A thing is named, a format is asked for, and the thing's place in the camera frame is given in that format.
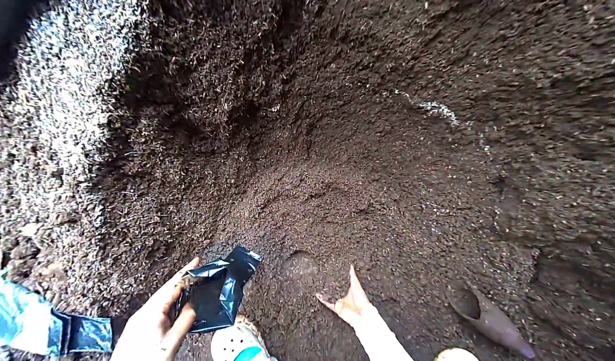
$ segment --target finger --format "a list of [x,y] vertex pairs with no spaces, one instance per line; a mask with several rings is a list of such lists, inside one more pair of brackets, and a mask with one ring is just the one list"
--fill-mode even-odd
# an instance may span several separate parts
[[165,337],[160,342],[160,349],[166,352],[167,359],[170,359],[169,356],[174,356],[178,352],[180,344],[183,342],[191,325],[194,324],[194,320],[196,320],[196,312],[194,312],[191,303],[187,303],[180,312],[180,316],[174,322],[174,325],[167,331]]
[[330,310],[336,312],[336,307],[334,306],[334,303],[330,303],[330,302],[326,301],[325,298],[323,297],[323,295],[321,295],[320,293],[316,294],[316,299],[321,301],[321,303],[323,305],[325,305],[325,307],[327,307]]
[[350,265],[350,290],[363,290],[360,286],[359,278],[356,276],[356,270],[354,265]]
[[182,289],[180,287],[176,287],[176,284],[180,279],[185,275],[185,272],[188,270],[194,269],[198,267],[200,263],[200,259],[198,257],[192,259],[185,267],[181,268],[176,274],[169,279],[162,287],[156,291],[149,300],[145,303],[147,307],[165,307],[169,308],[173,300],[178,298]]
[[369,302],[363,287],[360,285],[359,278],[356,276],[354,265],[350,265],[350,290],[348,295],[351,295],[355,303]]

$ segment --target plastic bag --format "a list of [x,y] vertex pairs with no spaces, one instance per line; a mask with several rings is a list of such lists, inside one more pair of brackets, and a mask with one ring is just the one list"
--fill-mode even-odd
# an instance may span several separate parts
[[111,351],[111,320],[63,314],[41,295],[0,278],[0,343],[38,355]]
[[263,257],[237,246],[223,258],[187,271],[195,280],[176,301],[176,318],[187,302],[196,311],[190,333],[205,333],[232,326],[243,300],[243,287]]

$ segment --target left hand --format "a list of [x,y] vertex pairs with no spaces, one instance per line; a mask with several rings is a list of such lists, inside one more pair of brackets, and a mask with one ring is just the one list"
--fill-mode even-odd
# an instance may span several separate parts
[[187,303],[173,325],[167,313],[182,291],[182,287],[177,285],[178,281],[185,272],[197,268],[198,264],[198,258],[189,262],[129,318],[111,361],[174,360],[180,344],[196,319],[196,312]]

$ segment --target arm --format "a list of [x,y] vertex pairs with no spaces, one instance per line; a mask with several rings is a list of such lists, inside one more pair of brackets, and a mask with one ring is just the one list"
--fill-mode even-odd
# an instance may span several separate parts
[[320,294],[316,298],[352,326],[371,361],[412,361],[376,307],[367,299],[353,266],[350,266],[350,290],[344,298],[335,304],[327,302]]

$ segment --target shoe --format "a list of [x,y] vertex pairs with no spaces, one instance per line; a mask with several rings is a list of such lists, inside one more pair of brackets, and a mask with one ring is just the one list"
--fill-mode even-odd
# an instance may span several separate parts
[[532,346],[521,338],[508,316],[471,284],[463,281],[453,283],[448,292],[448,300],[459,315],[492,341],[523,357],[535,357]]
[[445,349],[434,358],[434,361],[479,361],[472,353],[462,348]]
[[271,357],[256,326],[243,315],[234,325],[214,332],[210,347],[214,361],[278,361]]

